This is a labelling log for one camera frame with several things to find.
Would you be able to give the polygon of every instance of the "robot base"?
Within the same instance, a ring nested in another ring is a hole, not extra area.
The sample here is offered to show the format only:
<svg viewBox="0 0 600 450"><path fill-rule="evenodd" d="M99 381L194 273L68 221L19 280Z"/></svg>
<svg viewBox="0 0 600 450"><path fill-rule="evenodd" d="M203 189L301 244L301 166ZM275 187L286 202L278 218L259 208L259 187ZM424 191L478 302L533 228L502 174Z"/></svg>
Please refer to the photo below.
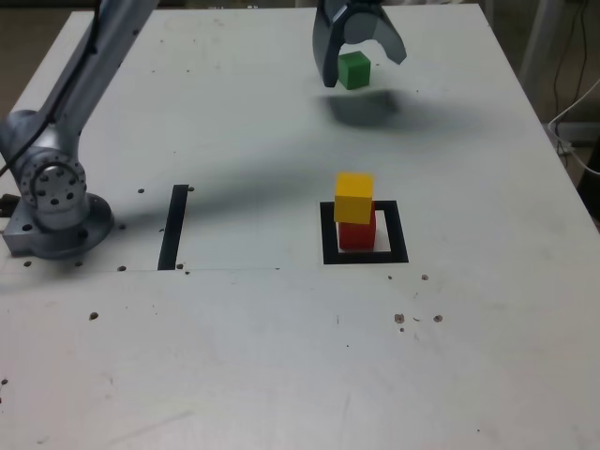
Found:
<svg viewBox="0 0 600 450"><path fill-rule="evenodd" d="M89 216L76 227L58 232L41 230L23 201L19 202L3 235L12 255L62 260L81 255L102 242L114 225L111 207L98 195L86 195Z"/></svg>

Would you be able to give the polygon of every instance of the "cable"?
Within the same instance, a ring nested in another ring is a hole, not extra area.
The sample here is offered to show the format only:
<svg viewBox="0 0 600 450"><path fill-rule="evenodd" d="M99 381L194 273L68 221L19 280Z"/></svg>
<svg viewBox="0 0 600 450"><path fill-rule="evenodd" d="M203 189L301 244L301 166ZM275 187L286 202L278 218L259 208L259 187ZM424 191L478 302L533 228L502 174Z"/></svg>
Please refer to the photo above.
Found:
<svg viewBox="0 0 600 450"><path fill-rule="evenodd" d="M579 97L579 93L581 92L581 84L583 82L583 75L585 74L585 67L588 64L588 34L586 32L586 28L585 28L585 11L588 8L588 5L590 3L590 0L585 0L583 3L581 3L580 5L583 6L580 11L578 12L579 14L579 19L581 22L581 35L583 37L583 63L581 64L581 70L579 72L579 80L577 81L577 89L575 91L575 95L573 97L573 101L571 101L571 103L575 103L575 101L577 101L578 97ZM556 128L558 129L558 127L560 126L561 122L566 119L566 116L568 114L565 114L556 124Z"/></svg>
<svg viewBox="0 0 600 450"><path fill-rule="evenodd" d="M554 136L559 143L567 145L567 148L570 149L570 154L573 155L573 157L575 158L575 160L581 165L581 167L583 167L586 171L588 171L589 173L593 173L594 175L600 175L600 172L597 171L593 171L592 169L590 169L588 166L585 165L585 163L578 157L577 153L575 152L575 148L572 147L571 143L563 138L561 138L558 134L556 134L552 129L556 127L556 121L558 121L559 119L561 119L561 117L564 117L569 111L571 111L573 108L575 108L579 103L581 103L581 101L583 101L583 99L585 97L587 97L589 94L592 93L592 91L598 87L598 85L600 84L600 80L598 80L597 82L595 82L593 84L593 86L588 90L588 92L586 92L583 96L581 96L581 98L576 101L575 103L573 103L571 106L569 106L566 110L564 110L563 112L561 112L559 115L557 115L554 119L552 119L548 124L547 124L547 130L550 132L550 134L552 136Z"/></svg>
<svg viewBox="0 0 600 450"><path fill-rule="evenodd" d="M575 11L575 14L573 15L573 21L571 21L571 29L569 31L569 37L567 38L566 43L564 44L564 50L562 51L561 59L559 61L559 65L556 69L556 75L554 76L554 113L557 115L559 113L559 106L560 106L559 105L559 93L558 93L558 81L559 81L559 77L561 76L561 70L563 69L564 60L566 59L566 55L569 52L569 48L571 47L571 42L573 41L573 37L575 35L575 24L577 22L578 15L581 12L583 6L584 6L584 4L580 3L577 6L577 10ZM555 127L556 136L560 136L559 125L560 125L560 123L558 123ZM568 167L569 160L567 158L566 152L564 151L563 144L560 141L557 142L556 153L559 156L559 158L564 157L564 167Z"/></svg>
<svg viewBox="0 0 600 450"><path fill-rule="evenodd" d="M15 165L15 163L24 155L24 153L29 149L29 147L31 147L34 144L34 142L39 139L39 137L44 132L44 130L48 127L48 125L50 125L56 121L54 115L56 114L56 111L60 107L63 100L65 99L65 95L70 90L71 85L77 79L77 77L79 77L80 72L83 69L83 66L87 62L88 56L90 54L94 54L97 52L96 40L98 38L98 30L99 30L99 26L100 26L100 4L101 3L102 3L102 0L96 0L96 4L94 5L94 19L92 19L92 29L90 30L90 36L87 39L85 48L83 49L83 52L82 52L82 56L80 57L79 61L77 62L77 65L71 72L71 74L68 77L67 81L65 82L63 88L58 93L58 96L56 97L56 101L50 108L50 111L44 118L44 121L41 123L39 128L31 136L31 138L29 138L27 140L27 142L19 149L19 151L16 152L7 161L7 163L4 165L4 167L2 169L0 169L0 177L2 177L6 172L8 172L12 168L12 166Z"/></svg>

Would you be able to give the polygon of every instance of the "yellow cube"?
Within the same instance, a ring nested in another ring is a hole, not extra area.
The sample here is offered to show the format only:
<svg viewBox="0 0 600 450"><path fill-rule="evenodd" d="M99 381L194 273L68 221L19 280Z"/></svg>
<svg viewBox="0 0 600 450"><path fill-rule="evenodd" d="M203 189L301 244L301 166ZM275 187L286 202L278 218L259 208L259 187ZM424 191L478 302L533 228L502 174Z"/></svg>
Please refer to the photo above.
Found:
<svg viewBox="0 0 600 450"><path fill-rule="evenodd" d="M339 173L336 183L336 222L368 225L373 202L373 177L367 173Z"/></svg>

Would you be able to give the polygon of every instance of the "wooden block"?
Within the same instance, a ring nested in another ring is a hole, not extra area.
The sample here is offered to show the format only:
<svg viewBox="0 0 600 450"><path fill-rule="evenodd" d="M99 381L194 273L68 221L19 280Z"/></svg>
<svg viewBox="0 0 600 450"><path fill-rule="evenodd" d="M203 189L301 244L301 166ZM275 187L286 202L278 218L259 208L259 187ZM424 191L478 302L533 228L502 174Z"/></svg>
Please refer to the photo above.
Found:
<svg viewBox="0 0 600 450"><path fill-rule="evenodd" d="M368 225L373 202L373 177L367 173L339 173L334 221Z"/></svg>
<svg viewBox="0 0 600 450"><path fill-rule="evenodd" d="M368 86L371 62L362 52L341 54L337 59L339 81L348 90Z"/></svg>
<svg viewBox="0 0 600 450"><path fill-rule="evenodd" d="M339 248L342 250L372 250L375 247L375 203L371 206L370 222L367 225L339 223Z"/></svg>

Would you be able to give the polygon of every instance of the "red cube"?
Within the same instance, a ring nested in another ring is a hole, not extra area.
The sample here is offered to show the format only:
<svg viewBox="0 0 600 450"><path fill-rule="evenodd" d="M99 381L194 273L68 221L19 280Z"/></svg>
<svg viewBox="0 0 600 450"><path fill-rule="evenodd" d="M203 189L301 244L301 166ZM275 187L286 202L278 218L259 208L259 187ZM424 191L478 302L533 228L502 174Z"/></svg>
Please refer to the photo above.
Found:
<svg viewBox="0 0 600 450"><path fill-rule="evenodd" d="M339 248L342 250L372 250L375 247L375 203L371 204L371 220L368 225L339 222Z"/></svg>

